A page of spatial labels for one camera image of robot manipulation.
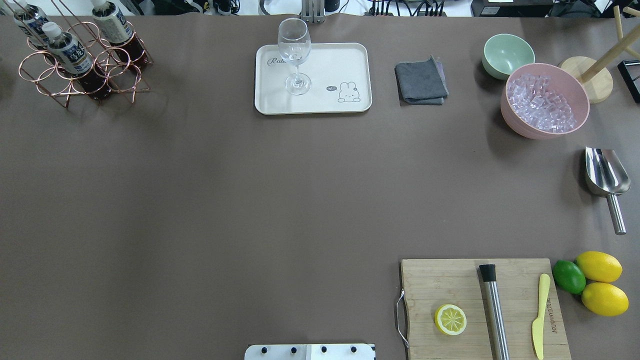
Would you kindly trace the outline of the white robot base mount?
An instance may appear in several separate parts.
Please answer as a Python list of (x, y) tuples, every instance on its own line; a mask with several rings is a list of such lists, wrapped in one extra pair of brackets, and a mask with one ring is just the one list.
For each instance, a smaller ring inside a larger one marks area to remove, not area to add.
[(254, 344), (245, 360), (375, 360), (377, 351), (368, 343)]

